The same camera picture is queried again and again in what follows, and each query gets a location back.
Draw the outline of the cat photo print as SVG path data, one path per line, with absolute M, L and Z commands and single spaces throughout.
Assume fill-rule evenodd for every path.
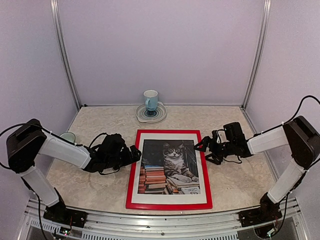
M 198 162 L 193 146 L 193 140 L 144 140 L 137 193 L 200 194 Z

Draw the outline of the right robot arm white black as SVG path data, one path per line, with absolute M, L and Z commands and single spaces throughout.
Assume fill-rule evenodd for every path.
M 226 157 L 249 158 L 264 152 L 285 150 L 287 161 L 275 184 L 261 197 L 259 207 L 239 213 L 242 225 L 254 225 L 280 219 L 280 203 L 296 189 L 320 155 L 320 134 L 302 115 L 247 139 L 239 122 L 223 126 L 226 141 L 218 130 L 200 140 L 194 149 L 209 151 L 206 160 L 220 165 Z

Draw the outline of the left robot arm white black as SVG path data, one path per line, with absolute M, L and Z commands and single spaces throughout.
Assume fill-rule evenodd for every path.
M 42 127 L 33 118 L 14 129 L 6 139 L 8 169 L 20 175 L 23 182 L 46 205 L 46 212 L 57 221 L 66 222 L 70 216 L 59 192 L 36 167 L 38 155 L 49 156 L 74 165 L 85 172 L 103 174 L 106 169 L 118 171 L 141 159 L 142 153 L 134 145 L 128 147 L 119 133 L 103 133 L 102 143 L 85 146 L 68 141 Z

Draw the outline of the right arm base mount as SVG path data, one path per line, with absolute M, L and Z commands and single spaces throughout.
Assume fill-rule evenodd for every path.
M 273 203 L 268 198 L 260 200 L 257 208 L 242 210 L 238 214 L 241 226 L 250 227 L 280 219 L 283 215 L 279 203 Z

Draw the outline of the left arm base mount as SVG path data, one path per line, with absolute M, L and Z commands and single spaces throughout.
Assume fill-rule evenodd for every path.
M 46 220 L 68 225 L 70 227 L 84 228 L 88 213 L 85 211 L 65 208 L 50 210 L 47 208 L 43 214 Z

